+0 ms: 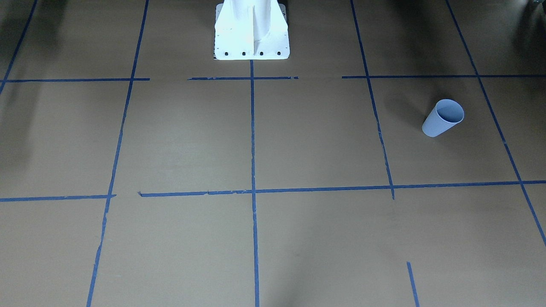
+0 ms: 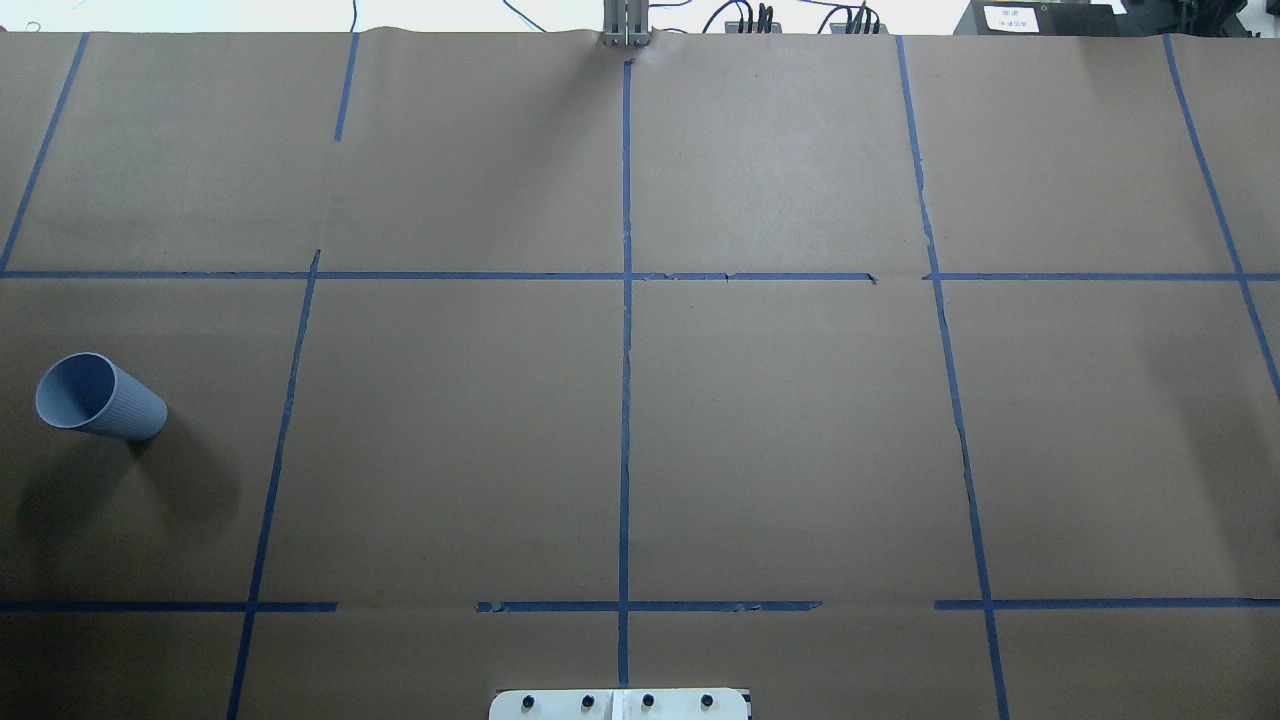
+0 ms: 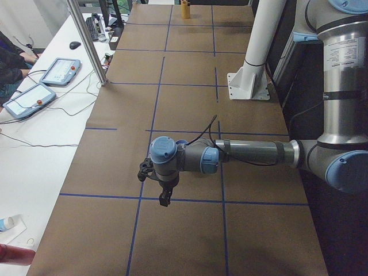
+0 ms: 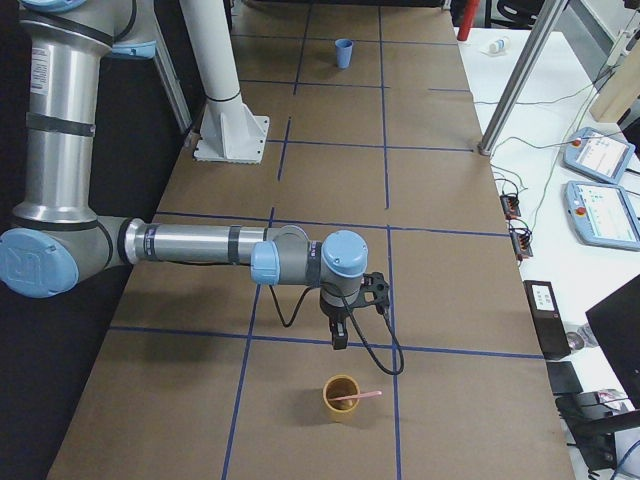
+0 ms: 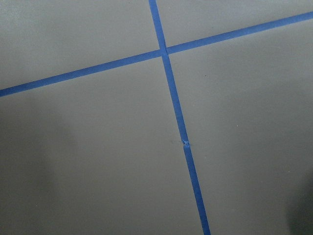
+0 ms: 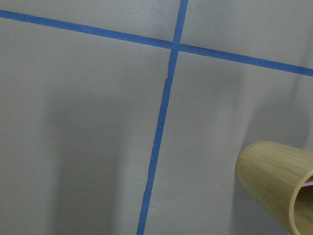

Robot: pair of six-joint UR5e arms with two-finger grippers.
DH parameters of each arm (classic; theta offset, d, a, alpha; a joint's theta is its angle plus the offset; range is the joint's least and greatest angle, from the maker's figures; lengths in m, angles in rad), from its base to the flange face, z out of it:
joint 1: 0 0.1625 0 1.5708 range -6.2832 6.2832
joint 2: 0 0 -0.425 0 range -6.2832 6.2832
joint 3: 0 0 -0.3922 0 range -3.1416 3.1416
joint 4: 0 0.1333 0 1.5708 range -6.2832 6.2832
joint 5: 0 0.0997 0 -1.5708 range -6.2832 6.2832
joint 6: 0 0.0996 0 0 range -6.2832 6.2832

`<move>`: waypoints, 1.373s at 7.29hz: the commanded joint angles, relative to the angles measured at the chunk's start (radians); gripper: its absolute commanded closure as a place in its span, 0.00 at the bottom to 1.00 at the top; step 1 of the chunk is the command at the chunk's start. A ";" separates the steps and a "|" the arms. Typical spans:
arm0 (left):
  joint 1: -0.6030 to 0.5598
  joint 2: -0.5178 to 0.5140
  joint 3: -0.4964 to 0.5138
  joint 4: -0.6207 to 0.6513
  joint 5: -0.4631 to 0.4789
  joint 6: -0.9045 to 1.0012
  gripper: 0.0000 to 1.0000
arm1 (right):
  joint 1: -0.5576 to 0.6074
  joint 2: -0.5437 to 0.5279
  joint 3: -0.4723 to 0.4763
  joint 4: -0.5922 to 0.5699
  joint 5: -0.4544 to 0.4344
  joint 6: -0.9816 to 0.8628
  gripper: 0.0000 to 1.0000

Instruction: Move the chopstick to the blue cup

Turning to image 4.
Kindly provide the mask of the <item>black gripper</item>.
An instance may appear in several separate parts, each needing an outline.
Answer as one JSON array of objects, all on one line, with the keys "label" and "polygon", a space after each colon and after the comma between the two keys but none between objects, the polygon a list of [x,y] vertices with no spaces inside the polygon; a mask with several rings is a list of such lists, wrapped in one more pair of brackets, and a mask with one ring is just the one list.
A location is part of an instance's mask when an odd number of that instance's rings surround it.
[{"label": "black gripper", "polygon": [[320,288],[320,307],[322,312],[329,318],[329,330],[331,333],[332,348],[342,350],[347,348],[348,332],[345,328],[345,321],[348,318],[352,306],[357,303],[360,297],[360,289],[353,292],[343,293],[334,284],[322,284]]}]

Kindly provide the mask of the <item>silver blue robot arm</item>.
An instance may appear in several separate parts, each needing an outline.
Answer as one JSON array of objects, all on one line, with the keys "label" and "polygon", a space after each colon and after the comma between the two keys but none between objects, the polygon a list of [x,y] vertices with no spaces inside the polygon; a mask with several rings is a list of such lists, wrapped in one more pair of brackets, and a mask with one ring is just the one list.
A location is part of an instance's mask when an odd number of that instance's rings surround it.
[{"label": "silver blue robot arm", "polygon": [[23,1],[32,40],[26,192],[1,237],[1,279],[52,297],[106,269],[141,261],[242,265],[259,285],[318,289],[332,345],[343,349],[365,304],[368,247],[341,230],[312,241],[299,227],[149,224],[89,205],[102,58],[151,58],[159,36],[150,1]]}]

